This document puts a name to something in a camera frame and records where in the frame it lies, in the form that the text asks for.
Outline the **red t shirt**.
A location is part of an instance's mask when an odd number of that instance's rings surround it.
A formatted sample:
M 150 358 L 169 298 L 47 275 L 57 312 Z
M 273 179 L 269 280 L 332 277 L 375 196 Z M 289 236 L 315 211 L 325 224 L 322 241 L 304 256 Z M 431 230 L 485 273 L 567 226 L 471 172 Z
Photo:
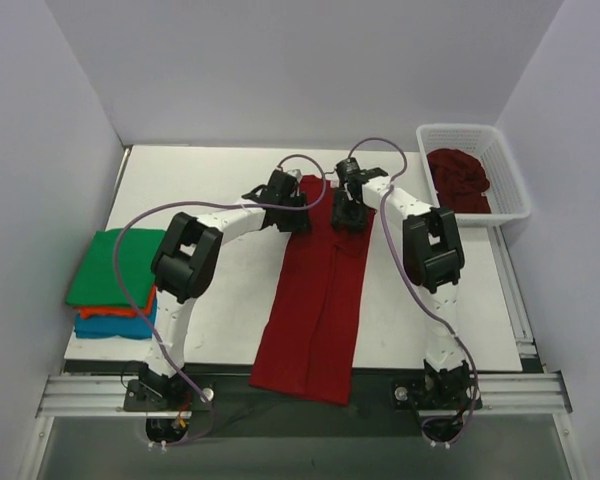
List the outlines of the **red t shirt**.
M 371 231 L 336 231 L 333 189 L 306 176 L 302 192 L 318 204 L 311 230 L 288 240 L 268 323 L 249 383 L 305 400 L 345 406 L 351 393 Z

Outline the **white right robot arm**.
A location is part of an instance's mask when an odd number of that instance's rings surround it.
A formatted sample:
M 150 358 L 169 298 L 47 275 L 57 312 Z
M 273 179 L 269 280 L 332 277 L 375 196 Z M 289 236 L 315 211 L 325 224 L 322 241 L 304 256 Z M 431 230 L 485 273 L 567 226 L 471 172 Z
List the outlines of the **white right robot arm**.
M 470 355 L 459 339 L 458 286 L 465 255 L 455 214 L 394 185 L 383 169 L 363 169 L 350 157 L 336 164 L 332 227 L 358 232 L 363 216 L 379 215 L 399 274 L 425 321 L 424 378 L 409 388 L 423 408 L 460 406 L 473 386 Z

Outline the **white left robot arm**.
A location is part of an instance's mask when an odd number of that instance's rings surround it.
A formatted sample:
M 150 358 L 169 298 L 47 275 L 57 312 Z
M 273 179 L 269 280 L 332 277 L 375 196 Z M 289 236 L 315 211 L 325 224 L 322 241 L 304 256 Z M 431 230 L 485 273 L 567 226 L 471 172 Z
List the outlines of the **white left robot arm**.
M 157 293 L 156 333 L 139 371 L 140 389 L 157 410 L 175 409 L 189 389 L 176 370 L 184 367 L 192 310 L 211 285 L 221 247 L 271 226 L 283 233 L 310 230 L 301 178 L 298 170 L 276 170 L 266 184 L 228 209 L 199 217 L 181 212 L 172 218 L 151 264 Z

